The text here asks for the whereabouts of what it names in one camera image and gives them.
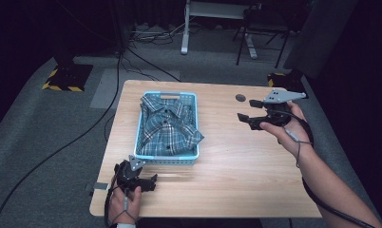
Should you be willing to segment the person's left hand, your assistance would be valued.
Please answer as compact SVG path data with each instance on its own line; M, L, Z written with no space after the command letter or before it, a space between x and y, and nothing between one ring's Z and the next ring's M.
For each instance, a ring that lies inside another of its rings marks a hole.
M108 220L110 228L116 228L117 223L137 223L141 211L142 190L138 186L133 192L125 194L120 187L115 185L109 200Z

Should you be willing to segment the light blue plastic basket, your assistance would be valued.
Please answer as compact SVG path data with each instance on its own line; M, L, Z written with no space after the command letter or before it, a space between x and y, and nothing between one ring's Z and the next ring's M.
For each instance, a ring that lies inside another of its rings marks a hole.
M180 99L187 105L192 105L195 112L195 124L196 128L199 130L199 120L198 120L198 105L197 105L197 95L191 92L163 92L163 91L146 91L143 95L151 94L154 96L161 97L162 99ZM137 129L137 136L134 148L134 156L137 159L155 164L193 164L197 157L199 156L199 145L196 148L186 154L179 156L144 156L137 153L139 148L139 140L141 133L142 124L142 112L140 112L140 118Z

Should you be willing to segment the white desk frame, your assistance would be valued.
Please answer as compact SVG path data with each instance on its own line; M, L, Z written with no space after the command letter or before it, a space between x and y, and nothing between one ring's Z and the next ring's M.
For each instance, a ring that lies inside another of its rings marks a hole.
M246 5L186 0L184 7L184 29L181 41L181 54L186 55L188 53L190 37L189 24L192 16L241 20L243 18L243 11L246 9Z

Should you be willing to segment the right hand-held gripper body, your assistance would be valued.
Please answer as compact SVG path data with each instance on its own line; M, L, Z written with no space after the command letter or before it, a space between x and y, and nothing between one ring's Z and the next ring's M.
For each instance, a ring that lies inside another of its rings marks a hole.
M262 100L266 110L263 122L276 126L284 126L292 118L292 112L288 105L289 102L304 99L305 92L294 92L273 88L272 91Z

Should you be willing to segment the teal plaid shirt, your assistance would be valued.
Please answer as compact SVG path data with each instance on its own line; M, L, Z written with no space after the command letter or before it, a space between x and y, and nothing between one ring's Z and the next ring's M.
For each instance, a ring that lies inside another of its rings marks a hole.
M179 156L196 148L203 139L196 128L191 104L180 99L141 97L142 124L137 153L144 156Z

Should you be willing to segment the black stand pole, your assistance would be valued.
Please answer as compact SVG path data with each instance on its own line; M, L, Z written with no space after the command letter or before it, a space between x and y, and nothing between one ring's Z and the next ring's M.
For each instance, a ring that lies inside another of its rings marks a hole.
M127 22L124 0L108 0L117 46L120 53L126 51L131 31L131 23Z

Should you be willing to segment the grey tag on table edge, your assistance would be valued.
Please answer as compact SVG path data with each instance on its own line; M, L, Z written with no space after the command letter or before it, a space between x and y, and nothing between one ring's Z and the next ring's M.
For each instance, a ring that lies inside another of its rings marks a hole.
M87 183L85 186L85 190L89 192L93 192L94 190L108 190L109 184L104 182L93 182Z

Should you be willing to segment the black metal chair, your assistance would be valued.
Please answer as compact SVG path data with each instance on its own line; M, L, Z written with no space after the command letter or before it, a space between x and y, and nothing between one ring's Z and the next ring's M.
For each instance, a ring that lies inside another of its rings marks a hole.
M291 30L286 20L276 9L274 2L271 0L251 0L248 8L242 13L241 25L233 37L233 39L236 39L239 34L242 36L236 65L239 64L243 45L247 43L246 36L250 34L257 35L266 33L272 34L272 37L267 44L270 44L279 34L284 37L283 43L278 49L279 54L275 63L275 67L278 67L281 56L287 44L290 31Z

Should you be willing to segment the grey panel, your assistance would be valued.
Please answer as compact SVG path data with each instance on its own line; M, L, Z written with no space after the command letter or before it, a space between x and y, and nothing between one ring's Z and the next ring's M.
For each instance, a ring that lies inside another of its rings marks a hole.
M283 67L289 76L317 78L328 62L358 0L315 0Z

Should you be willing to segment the person's right hand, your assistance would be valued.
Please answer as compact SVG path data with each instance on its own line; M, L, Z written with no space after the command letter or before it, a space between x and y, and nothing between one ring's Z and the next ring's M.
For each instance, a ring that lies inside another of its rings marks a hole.
M275 126L270 123L261 123L259 126L275 136L278 142L298 160L309 153L313 153L314 149L308 134L299 122L300 120L305 121L302 110L293 102L289 102L288 105L293 117L286 125Z

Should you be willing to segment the yellow black striped stand base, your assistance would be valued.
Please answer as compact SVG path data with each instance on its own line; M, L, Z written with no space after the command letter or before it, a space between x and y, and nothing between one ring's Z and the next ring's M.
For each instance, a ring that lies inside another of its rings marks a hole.
M270 73L267 75L269 87L283 87L288 91L306 93L306 89L301 82L300 73Z
M49 74L42 89L82 92L93 65L56 66Z

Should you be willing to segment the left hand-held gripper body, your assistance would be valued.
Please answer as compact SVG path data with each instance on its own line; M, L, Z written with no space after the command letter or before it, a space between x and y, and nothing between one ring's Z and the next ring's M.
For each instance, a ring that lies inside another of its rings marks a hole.
M134 191L138 186L142 191L147 190L147 180L139 178L144 165L144 161L130 155L127 160L115 166L114 180L123 192Z

